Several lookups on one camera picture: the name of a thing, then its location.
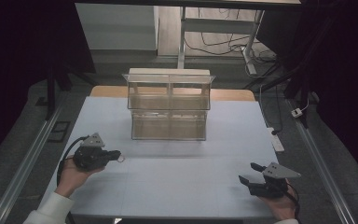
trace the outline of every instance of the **floor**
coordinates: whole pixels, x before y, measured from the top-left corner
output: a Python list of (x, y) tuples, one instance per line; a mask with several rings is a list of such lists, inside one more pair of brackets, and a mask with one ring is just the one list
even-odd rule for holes
[[(218, 9), (217, 13), (223, 16), (225, 15)], [(211, 42), (222, 40), (227, 40), (227, 36), (223, 35), (219, 40), (207, 39), (207, 41)], [(193, 39), (189, 39), (191, 45), (202, 47), (200, 36), (199, 42), (196, 40), (194, 40), (194, 42), (192, 41)], [(168, 51), (164, 53), (166, 54), (165, 56), (161, 56), (161, 52), (158, 53), (159, 56), (156, 56), (131, 51), (116, 54), (114, 52), (93, 50), (92, 56), (97, 68), (97, 74), (89, 74), (89, 76), (98, 81), (101, 85), (126, 85), (122, 74), (127, 73), (131, 67), (175, 68), (176, 59), (173, 55), (176, 54), (174, 53), (174, 49), (175, 48), (172, 48), (172, 53), (168, 53)], [(227, 46), (217, 50), (227, 50)], [(210, 69), (211, 74), (216, 76), (216, 79), (213, 81), (213, 88), (242, 89), (245, 85), (255, 80), (254, 77), (246, 75), (246, 71), (244, 70), (245, 64), (241, 57), (235, 57), (235, 55), (229, 57), (204, 57), (206, 55), (199, 55), (197, 57), (189, 56), (190, 57), (186, 58), (186, 68)], [(271, 64), (257, 63), (255, 66), (257, 72), (263, 74), (269, 69)], [(253, 90), (257, 101), (263, 108), (266, 124), (275, 129), (282, 129), (282, 131), (278, 133), (278, 136), (282, 141), (285, 152), (277, 154), (279, 162), (302, 174), (300, 179), (294, 179), (292, 181), (292, 184), (297, 188), (301, 197), (300, 203), (302, 208), (300, 218), (303, 223), (344, 223), (337, 215), (337, 210), (332, 203), (332, 199), (325, 190), (325, 185), (318, 174), (314, 161), (310, 157), (309, 149), (297, 128), (296, 120), (290, 115), (290, 111), (293, 108), (288, 104), (288, 101), (282, 97), (282, 91), (286, 83), (261, 94), (258, 92), (258, 88), (261, 85), (270, 82), (275, 77), (281, 76), (282, 72), (282, 70), (278, 70), (271, 77), (263, 78), (260, 83), (253, 86)], [(63, 101), (62, 112), (58, 116), (56, 123), (63, 125), (67, 128), (67, 131), (61, 132), (62, 127), (57, 125), (54, 129), (57, 132), (49, 134), (48, 140), (46, 144), (43, 145), (41, 154), (30, 176), (27, 178), (19, 198), (8, 214), (7, 223), (22, 223), (29, 212), (36, 209), (39, 205), (46, 186), (56, 168), (57, 161), (64, 151), (69, 135), (76, 123), (77, 115), (85, 97), (90, 94), (92, 89), (90, 84), (73, 75), (70, 75), (70, 78), (74, 84), (73, 88), (68, 92), (57, 91), (58, 96), (65, 95), (66, 98)], [(46, 106), (38, 104), (37, 102), (40, 100), (43, 101), (42, 98), (46, 97), (46, 91), (46, 81), (39, 82), (29, 89), (28, 102), (21, 116), (0, 146), (0, 199), (20, 166), (24, 155), (36, 138), (40, 127), (45, 123)], [(291, 104), (296, 104), (296, 99), (291, 101)], [(332, 177), (342, 192), (345, 201), (348, 203), (356, 223), (358, 223), (358, 164), (345, 146), (343, 146), (337, 137), (320, 120), (316, 112), (316, 107), (316, 98), (311, 98), (310, 106), (308, 107), (309, 131), (323, 155)], [(201, 223), (200, 220), (154, 220), (154, 223), (156, 222)], [(246, 219), (243, 221), (243, 223), (252, 224), (267, 224), (273, 222), (273, 219)], [(112, 223), (112, 219), (76, 217), (76, 223)], [(221, 220), (214, 223), (233, 222), (230, 220)]]

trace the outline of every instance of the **white table surface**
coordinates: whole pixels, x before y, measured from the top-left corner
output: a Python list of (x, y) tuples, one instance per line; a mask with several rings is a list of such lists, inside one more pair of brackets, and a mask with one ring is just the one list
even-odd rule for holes
[[(254, 218), (272, 217), (240, 183), (264, 182), (250, 162), (277, 158), (257, 102), (212, 101), (206, 141), (131, 140), (127, 99), (88, 97), (67, 147), (80, 136), (99, 133), (105, 150), (120, 150), (89, 178), (72, 199), (73, 214), (102, 217)], [(78, 146), (72, 149), (73, 154)], [(55, 190), (56, 175), (45, 197)]]

